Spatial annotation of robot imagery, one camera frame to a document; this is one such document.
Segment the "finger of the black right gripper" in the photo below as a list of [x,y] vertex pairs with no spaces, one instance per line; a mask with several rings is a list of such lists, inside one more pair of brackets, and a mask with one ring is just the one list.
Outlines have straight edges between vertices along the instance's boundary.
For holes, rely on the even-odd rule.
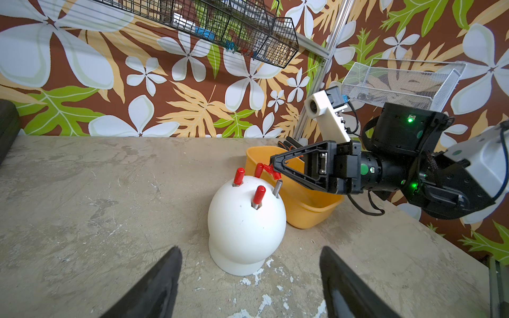
[[318,174],[316,177],[308,176],[287,166],[278,167],[278,171],[307,189],[326,193],[337,192],[336,187],[332,183],[333,180],[328,175]]
[[322,166],[322,164],[319,163],[322,159],[325,160],[324,165],[327,166],[326,157],[329,154],[330,143],[328,141],[320,142],[271,156],[270,165],[274,168],[282,169],[283,165],[286,165],[289,160],[300,158],[304,162],[305,168]]

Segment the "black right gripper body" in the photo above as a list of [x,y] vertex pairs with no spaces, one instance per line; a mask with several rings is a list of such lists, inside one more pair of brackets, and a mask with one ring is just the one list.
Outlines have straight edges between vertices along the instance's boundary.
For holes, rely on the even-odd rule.
[[325,141],[304,151],[304,186],[339,195],[361,193],[361,143]]

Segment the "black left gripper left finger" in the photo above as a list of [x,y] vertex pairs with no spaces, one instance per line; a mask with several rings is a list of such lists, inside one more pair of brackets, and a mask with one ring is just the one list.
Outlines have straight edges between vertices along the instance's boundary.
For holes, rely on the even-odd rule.
[[172,317],[182,252],[172,247],[103,317]]

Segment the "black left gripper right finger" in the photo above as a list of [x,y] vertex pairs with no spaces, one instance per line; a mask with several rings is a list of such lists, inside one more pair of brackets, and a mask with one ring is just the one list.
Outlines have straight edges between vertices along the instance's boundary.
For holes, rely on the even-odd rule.
[[399,317],[328,246],[323,247],[319,268],[329,317]]

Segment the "red screw protection sleeve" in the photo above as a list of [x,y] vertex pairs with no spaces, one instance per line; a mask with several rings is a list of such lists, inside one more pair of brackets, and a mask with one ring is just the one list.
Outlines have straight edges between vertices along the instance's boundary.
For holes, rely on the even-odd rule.
[[232,186],[234,186],[234,187],[241,186],[243,184],[244,177],[245,177],[245,169],[244,168],[238,168],[236,173],[235,173],[235,177],[233,179]]

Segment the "white dome screw fixture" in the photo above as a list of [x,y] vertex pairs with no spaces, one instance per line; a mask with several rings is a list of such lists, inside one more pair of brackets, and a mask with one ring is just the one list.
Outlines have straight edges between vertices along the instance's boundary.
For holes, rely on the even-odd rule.
[[[213,196],[208,210],[209,252],[213,261],[228,274],[248,276],[262,268],[281,244],[286,230],[286,209],[274,186],[248,176],[243,184],[227,181]],[[266,188],[261,207],[251,200],[258,186]]]

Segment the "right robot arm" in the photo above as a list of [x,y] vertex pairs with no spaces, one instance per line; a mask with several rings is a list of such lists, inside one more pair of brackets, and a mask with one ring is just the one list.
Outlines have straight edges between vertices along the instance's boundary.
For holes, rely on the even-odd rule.
[[508,193],[508,122],[445,151],[435,147],[454,120],[444,113],[387,103],[361,141],[323,141],[272,156],[273,168],[302,186],[353,197],[407,202],[436,219],[459,219]]

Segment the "front right metal screw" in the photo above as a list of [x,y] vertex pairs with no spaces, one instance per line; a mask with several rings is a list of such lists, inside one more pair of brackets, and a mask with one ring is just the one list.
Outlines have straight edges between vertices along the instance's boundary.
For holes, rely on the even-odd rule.
[[276,184],[274,185],[273,189],[273,196],[275,198],[279,198],[279,193],[282,188],[283,181],[281,179],[277,180]]

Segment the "yellow plastic tray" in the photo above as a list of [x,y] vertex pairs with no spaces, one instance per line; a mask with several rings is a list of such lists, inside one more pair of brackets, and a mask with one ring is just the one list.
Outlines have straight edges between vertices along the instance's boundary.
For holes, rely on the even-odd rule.
[[[246,151],[245,171],[255,173],[258,163],[268,164],[270,157],[286,152],[275,146],[250,147]],[[325,221],[345,197],[307,189],[286,176],[282,176],[280,196],[285,205],[287,222],[298,229],[309,229]]]

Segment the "white mesh basket right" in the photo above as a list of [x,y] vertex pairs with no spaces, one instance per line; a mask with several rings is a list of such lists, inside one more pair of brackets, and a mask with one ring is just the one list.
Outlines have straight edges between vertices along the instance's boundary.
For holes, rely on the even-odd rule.
[[355,62],[342,93],[377,107],[393,103],[442,112],[466,68],[466,62],[395,58],[375,58],[369,65]]

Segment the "black plastic tool case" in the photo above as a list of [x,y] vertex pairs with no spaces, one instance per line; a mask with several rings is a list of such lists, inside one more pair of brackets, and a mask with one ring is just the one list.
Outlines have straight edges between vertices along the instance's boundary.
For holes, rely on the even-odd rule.
[[11,101],[2,99],[0,111],[0,163],[2,163],[21,130],[21,119],[15,104]]

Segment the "orange handled pliers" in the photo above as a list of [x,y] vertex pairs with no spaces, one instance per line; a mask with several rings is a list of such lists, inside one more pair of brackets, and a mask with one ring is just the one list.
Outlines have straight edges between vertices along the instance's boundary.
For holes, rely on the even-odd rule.
[[277,146],[279,148],[285,149],[285,151],[292,151],[303,147],[302,144],[300,144],[296,139],[293,139],[291,136],[286,137],[284,140],[278,141]]

